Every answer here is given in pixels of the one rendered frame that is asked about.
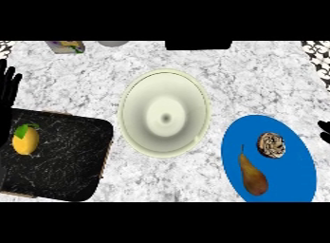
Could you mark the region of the yellow lemon with leaf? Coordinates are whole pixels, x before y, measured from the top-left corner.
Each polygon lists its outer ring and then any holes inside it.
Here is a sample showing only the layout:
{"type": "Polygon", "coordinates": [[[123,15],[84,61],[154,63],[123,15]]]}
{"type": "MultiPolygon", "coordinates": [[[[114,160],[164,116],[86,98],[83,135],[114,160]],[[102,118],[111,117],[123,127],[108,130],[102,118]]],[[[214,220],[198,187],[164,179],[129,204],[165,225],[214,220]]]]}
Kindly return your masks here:
{"type": "Polygon", "coordinates": [[[19,155],[31,155],[40,144],[40,126],[36,123],[19,125],[14,132],[14,149],[19,155]]]}

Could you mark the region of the grey box with print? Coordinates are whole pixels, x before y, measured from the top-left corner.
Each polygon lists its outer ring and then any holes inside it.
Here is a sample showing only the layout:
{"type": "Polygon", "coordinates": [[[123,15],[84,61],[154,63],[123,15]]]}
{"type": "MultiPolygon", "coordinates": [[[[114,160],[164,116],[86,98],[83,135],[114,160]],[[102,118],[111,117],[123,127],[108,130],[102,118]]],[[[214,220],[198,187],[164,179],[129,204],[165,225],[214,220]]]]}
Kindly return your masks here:
{"type": "Polygon", "coordinates": [[[86,46],[81,41],[47,41],[46,43],[58,54],[74,54],[86,51],[86,46]]]}

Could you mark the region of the blue oval plate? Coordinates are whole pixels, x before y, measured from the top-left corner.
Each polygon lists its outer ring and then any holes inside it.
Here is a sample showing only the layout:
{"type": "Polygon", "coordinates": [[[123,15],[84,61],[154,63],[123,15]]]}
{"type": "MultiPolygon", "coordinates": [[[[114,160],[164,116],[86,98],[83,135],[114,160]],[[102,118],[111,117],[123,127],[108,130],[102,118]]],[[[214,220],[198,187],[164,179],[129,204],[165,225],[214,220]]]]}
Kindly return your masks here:
{"type": "Polygon", "coordinates": [[[313,201],[317,190],[314,160],[304,141],[281,121],[263,115],[239,118],[224,134],[222,159],[230,183],[245,201],[313,201]],[[279,159],[267,158],[258,150],[258,139],[266,132],[283,137],[286,152],[279,159]],[[245,154],[267,178],[269,189],[260,196],[254,196],[244,185],[241,154],[245,154]]]}

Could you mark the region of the cream white bowl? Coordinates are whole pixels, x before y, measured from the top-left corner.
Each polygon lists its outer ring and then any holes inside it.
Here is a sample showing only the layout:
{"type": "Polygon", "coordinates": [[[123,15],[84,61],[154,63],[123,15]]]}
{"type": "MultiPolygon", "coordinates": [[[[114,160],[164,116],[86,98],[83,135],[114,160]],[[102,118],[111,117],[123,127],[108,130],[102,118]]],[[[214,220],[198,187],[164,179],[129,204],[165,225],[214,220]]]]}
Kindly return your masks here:
{"type": "Polygon", "coordinates": [[[145,155],[170,158],[201,142],[211,117],[207,91],[196,79],[174,69],[158,69],[129,85],[118,121],[124,139],[145,155]]]}

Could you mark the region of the brown pear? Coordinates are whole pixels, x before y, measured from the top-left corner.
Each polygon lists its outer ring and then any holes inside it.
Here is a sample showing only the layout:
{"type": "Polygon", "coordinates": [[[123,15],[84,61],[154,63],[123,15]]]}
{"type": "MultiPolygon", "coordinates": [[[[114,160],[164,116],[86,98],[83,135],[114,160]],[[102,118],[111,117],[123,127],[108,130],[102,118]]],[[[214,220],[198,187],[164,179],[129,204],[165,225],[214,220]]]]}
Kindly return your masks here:
{"type": "Polygon", "coordinates": [[[245,155],[245,145],[241,145],[238,162],[244,187],[253,196],[261,196],[269,190],[269,181],[263,171],[258,169],[245,155]]]}

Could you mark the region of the black appliance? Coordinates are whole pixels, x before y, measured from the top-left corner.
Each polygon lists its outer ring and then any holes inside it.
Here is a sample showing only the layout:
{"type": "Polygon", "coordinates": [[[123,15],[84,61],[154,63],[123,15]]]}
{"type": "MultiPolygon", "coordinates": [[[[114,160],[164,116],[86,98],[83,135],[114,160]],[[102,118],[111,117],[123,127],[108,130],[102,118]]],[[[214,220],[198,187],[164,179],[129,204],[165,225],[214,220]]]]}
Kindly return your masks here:
{"type": "Polygon", "coordinates": [[[229,49],[233,42],[180,42],[180,41],[167,41],[165,47],[168,50],[213,50],[213,49],[229,49]]]}

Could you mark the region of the grey round object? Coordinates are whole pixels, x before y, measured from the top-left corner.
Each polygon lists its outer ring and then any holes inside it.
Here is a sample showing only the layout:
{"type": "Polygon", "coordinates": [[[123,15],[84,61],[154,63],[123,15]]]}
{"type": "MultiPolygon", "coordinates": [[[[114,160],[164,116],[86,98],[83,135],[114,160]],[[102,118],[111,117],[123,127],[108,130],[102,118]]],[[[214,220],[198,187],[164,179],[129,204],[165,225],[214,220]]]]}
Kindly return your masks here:
{"type": "Polygon", "coordinates": [[[129,41],[98,41],[105,47],[120,47],[129,43],[129,41]]]}

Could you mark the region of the black marble cutting board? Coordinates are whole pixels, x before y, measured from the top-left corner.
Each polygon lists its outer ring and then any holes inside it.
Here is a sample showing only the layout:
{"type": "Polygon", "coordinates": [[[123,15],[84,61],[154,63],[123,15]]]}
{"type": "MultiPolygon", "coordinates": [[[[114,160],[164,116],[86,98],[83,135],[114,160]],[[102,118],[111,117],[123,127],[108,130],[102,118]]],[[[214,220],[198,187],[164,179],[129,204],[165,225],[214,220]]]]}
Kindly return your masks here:
{"type": "Polygon", "coordinates": [[[102,177],[114,139],[114,126],[106,120],[34,110],[14,110],[14,125],[40,126],[40,145],[22,156],[8,143],[2,147],[6,177],[2,191],[31,197],[84,201],[102,177]]]}

